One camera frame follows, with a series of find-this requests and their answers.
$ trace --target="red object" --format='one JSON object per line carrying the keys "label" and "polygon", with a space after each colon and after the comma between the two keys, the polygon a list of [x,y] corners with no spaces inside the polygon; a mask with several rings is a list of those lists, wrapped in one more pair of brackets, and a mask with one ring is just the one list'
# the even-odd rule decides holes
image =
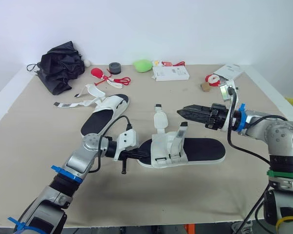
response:
{"label": "red object", "polygon": [[171,67],[171,66],[172,66],[172,63],[171,63],[171,62],[162,62],[162,64],[163,64],[165,67]]}
{"label": "red object", "polygon": [[184,66],[186,63],[184,61],[181,61],[179,63],[176,63],[175,65],[173,65],[174,67],[176,66]]}
{"label": "red object", "polygon": [[220,80],[217,81],[217,82],[215,82],[215,83],[211,83],[211,82],[209,82],[209,77],[212,76],[212,75],[213,75],[213,74],[206,76],[206,77],[205,77],[205,81],[208,82],[210,86],[219,86],[219,85],[220,85]]}
{"label": "red object", "polygon": [[106,75],[103,74],[103,71],[100,69],[100,68],[93,68],[91,70],[91,74],[96,77],[96,78],[99,78],[99,79],[102,79],[100,82],[98,83],[94,83],[95,85],[98,85],[98,84],[101,84],[107,80],[110,80],[112,82],[115,82],[115,83],[120,83],[120,84],[123,84],[123,85],[129,85],[129,83],[131,82],[131,79],[129,77],[124,77],[124,78],[121,78],[121,79],[113,79],[111,78],[112,74],[110,73],[110,75],[107,77]]}
{"label": "red object", "polygon": [[175,65],[173,65],[171,62],[162,62],[162,64],[165,66],[165,67],[176,67],[176,66],[184,66],[186,63],[184,61],[181,61],[179,63],[176,63]]}
{"label": "red object", "polygon": [[195,234],[195,224],[185,224],[184,228],[188,234]]}

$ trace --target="red string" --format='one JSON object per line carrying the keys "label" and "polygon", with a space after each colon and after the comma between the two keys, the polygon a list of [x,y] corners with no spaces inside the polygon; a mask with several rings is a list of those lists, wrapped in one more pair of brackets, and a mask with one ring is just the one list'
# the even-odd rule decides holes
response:
{"label": "red string", "polygon": [[114,79],[113,81],[116,83],[121,83],[123,85],[129,85],[129,83],[131,82],[131,79],[129,77],[124,77],[121,79]]}
{"label": "red string", "polygon": [[[111,78],[112,74],[111,72],[107,69],[107,71],[109,72],[109,76],[106,76],[106,75],[103,75],[102,76],[102,79],[100,82],[98,83],[94,83],[96,86],[109,80],[109,78]],[[130,82],[131,82],[131,79],[129,77],[124,77],[124,78],[121,78],[121,79],[111,79],[111,81],[115,82],[115,83],[120,83],[120,84],[123,84],[123,85],[129,85]]]}
{"label": "red string", "polygon": [[184,61],[181,61],[179,63],[176,63],[175,65],[173,65],[173,67],[176,67],[176,66],[184,66],[186,63]]}

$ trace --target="black tape roll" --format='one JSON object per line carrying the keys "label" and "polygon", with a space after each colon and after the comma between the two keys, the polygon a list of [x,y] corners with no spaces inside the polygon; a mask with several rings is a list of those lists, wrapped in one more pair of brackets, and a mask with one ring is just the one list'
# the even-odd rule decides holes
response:
{"label": "black tape roll", "polygon": [[108,65],[109,72],[113,75],[119,74],[121,70],[121,64],[118,62],[112,62]]}

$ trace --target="white cardboard box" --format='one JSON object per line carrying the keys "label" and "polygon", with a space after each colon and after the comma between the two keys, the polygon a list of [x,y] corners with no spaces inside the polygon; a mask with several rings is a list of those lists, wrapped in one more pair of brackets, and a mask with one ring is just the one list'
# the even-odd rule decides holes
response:
{"label": "white cardboard box", "polygon": [[213,73],[225,78],[226,80],[231,80],[236,79],[239,75],[241,75],[243,70],[238,65],[226,64]]}
{"label": "white cardboard box", "polygon": [[185,66],[153,67],[153,72],[156,81],[189,79]]}

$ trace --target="blue clamp ring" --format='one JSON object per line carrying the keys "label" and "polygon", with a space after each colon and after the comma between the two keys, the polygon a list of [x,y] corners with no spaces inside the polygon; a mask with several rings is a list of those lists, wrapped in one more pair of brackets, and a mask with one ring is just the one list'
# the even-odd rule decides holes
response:
{"label": "blue clamp ring", "polygon": [[239,108],[239,111],[241,113],[241,121],[240,121],[240,124],[239,124],[239,127],[236,129],[237,132],[241,132],[245,126],[245,122],[246,122],[246,113],[245,113],[245,103],[242,103],[240,108]]}
{"label": "blue clamp ring", "polygon": [[17,228],[16,228],[17,231],[20,231],[20,230],[33,230],[33,231],[38,232],[39,234],[47,234],[46,232],[44,232],[43,230],[41,230],[39,228],[26,226],[26,223],[18,222],[16,219],[14,219],[12,217],[8,217],[8,220],[10,220],[11,222],[15,223],[15,225],[17,226]]}
{"label": "blue clamp ring", "polygon": [[74,180],[74,181],[80,183],[80,184],[83,182],[83,179],[81,179],[81,178],[79,178],[79,177],[77,177],[77,176],[71,174],[70,172],[64,170],[64,169],[61,168],[61,167],[57,167],[57,166],[54,166],[54,165],[53,165],[53,166],[51,167],[51,169],[53,169],[53,170],[56,171],[57,173],[60,173],[60,174],[62,174],[62,175],[64,175],[64,176],[66,176],[66,177],[68,177],[68,178],[70,178],[70,179],[72,179],[72,180]]}

